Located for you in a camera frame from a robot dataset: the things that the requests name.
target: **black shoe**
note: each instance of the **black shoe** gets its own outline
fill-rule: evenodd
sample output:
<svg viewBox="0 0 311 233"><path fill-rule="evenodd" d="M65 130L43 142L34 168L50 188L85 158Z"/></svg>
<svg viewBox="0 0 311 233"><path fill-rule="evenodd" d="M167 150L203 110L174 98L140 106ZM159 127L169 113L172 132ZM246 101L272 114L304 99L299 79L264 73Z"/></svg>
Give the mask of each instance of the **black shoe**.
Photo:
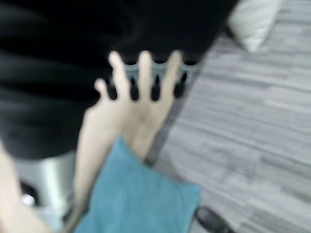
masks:
<svg viewBox="0 0 311 233"><path fill-rule="evenodd" d="M207 207L199 207L195 212L195 218L211 233L235 233L225 220Z"/></svg>

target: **wooden floor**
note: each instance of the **wooden floor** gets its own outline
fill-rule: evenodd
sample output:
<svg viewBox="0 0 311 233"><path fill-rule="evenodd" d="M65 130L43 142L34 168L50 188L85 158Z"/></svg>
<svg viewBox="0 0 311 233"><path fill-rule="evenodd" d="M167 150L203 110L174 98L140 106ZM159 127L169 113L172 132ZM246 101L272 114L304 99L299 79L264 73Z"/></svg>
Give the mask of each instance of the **wooden floor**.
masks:
<svg viewBox="0 0 311 233"><path fill-rule="evenodd" d="M311 0L285 0L255 54L222 36L157 153L238 233L311 233Z"/></svg>

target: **black sweater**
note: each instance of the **black sweater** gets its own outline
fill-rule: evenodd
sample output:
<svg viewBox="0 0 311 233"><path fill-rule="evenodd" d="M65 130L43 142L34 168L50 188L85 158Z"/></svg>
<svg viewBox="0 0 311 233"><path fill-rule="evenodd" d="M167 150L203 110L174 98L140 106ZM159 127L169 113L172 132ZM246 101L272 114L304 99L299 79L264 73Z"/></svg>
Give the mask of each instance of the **black sweater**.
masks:
<svg viewBox="0 0 311 233"><path fill-rule="evenodd" d="M107 56L199 61L237 0L0 0L0 137L12 156L73 150Z"/></svg>

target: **teal cloth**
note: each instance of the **teal cloth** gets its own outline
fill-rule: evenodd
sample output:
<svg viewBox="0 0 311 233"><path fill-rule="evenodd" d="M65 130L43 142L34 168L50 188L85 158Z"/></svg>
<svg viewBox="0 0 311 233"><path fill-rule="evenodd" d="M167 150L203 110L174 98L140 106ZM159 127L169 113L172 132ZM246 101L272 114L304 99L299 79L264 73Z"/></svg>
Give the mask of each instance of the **teal cloth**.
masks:
<svg viewBox="0 0 311 233"><path fill-rule="evenodd" d="M187 233L200 192L148 168L119 137L74 233Z"/></svg>

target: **white pillow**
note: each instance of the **white pillow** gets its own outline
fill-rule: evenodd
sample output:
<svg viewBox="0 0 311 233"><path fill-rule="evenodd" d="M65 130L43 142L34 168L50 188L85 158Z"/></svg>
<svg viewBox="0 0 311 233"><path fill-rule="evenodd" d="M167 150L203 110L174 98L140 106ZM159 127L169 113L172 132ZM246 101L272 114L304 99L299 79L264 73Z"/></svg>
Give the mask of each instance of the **white pillow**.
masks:
<svg viewBox="0 0 311 233"><path fill-rule="evenodd" d="M281 4L282 0L240 0L229 18L229 27L249 52L255 52L265 40Z"/></svg>

